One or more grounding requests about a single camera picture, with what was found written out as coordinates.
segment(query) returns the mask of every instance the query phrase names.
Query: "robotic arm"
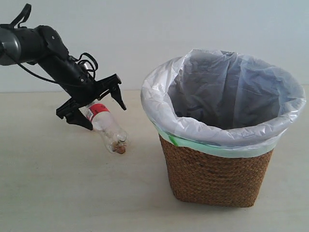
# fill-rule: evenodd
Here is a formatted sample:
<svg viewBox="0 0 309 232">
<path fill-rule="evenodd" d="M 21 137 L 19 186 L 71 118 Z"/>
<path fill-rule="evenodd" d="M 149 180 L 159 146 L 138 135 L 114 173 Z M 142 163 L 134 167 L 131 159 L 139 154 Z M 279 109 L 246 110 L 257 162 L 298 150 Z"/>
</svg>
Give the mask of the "robotic arm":
<svg viewBox="0 0 309 232">
<path fill-rule="evenodd" d="M 10 23 L 0 24 L 0 65 L 17 64 L 28 73 L 48 82 L 60 85 L 71 98 L 56 110 L 56 115 L 69 124 L 75 124 L 92 130 L 92 124 L 79 110 L 93 102 L 101 100 L 109 93 L 123 110 L 119 84 L 121 80 L 114 74 L 102 80 L 95 80 L 98 64 L 88 53 L 78 59 L 69 54 L 59 34 L 50 26 L 38 26 L 34 29 L 21 27 L 28 20 L 31 5 L 26 4 L 22 12 Z M 38 64 L 53 80 L 38 76 L 23 66 Z"/>
</svg>

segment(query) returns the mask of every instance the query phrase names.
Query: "white table surface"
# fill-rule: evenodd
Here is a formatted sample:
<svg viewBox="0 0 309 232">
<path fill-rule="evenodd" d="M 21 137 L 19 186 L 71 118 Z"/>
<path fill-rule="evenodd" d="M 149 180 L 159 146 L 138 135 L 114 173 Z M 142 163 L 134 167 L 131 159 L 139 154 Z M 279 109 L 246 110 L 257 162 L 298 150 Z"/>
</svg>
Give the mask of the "white table surface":
<svg viewBox="0 0 309 232">
<path fill-rule="evenodd" d="M 308 231 L 308 107 L 277 145 L 255 206 L 235 209 L 176 200 L 140 92 L 123 98 L 127 111 L 103 100 L 131 140 L 112 155 L 55 115 L 66 93 L 0 94 L 0 232 Z"/>
</svg>

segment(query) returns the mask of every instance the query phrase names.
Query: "white wall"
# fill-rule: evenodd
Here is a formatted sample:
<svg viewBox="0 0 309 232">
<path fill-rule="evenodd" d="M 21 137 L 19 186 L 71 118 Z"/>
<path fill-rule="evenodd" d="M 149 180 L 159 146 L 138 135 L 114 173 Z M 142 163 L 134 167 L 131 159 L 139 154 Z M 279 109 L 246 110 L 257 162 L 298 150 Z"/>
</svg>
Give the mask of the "white wall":
<svg viewBox="0 0 309 232">
<path fill-rule="evenodd" d="M 139 89 L 147 73 L 192 48 L 238 51 L 290 71 L 309 84 L 308 0 L 31 0 L 28 27 L 50 25 L 70 53 L 89 52 L 98 78 L 117 73 L 122 89 Z M 11 22 L 21 0 L 0 8 Z M 30 66 L 48 77 L 40 68 Z M 0 66 L 0 92 L 60 90 L 18 66 Z"/>
</svg>

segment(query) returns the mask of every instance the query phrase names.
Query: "black strap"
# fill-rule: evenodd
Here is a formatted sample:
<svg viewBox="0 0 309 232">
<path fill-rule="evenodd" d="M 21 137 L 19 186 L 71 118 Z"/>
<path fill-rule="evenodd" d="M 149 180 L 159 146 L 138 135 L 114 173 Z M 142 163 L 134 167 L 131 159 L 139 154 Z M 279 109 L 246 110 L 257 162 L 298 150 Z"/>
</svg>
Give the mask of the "black strap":
<svg viewBox="0 0 309 232">
<path fill-rule="evenodd" d="M 29 19 L 30 13 L 31 13 L 31 5 L 27 3 L 23 8 L 23 10 L 21 11 L 21 13 L 10 24 L 1 24 L 0 27 L 13 29 L 18 24 L 17 27 L 21 28 L 20 24 L 26 22 Z"/>
</svg>

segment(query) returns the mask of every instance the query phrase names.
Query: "trash can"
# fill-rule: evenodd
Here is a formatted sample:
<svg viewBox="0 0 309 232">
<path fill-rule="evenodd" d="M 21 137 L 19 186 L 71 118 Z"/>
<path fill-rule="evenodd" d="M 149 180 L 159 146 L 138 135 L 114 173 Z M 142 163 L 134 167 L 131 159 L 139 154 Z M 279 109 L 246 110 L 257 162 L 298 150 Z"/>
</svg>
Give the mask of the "trash can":
<svg viewBox="0 0 309 232">
<path fill-rule="evenodd" d="M 155 68 L 140 97 L 174 196 L 230 207 L 254 205 L 277 142 L 306 104 L 287 71 L 249 55 L 198 49 Z"/>
</svg>

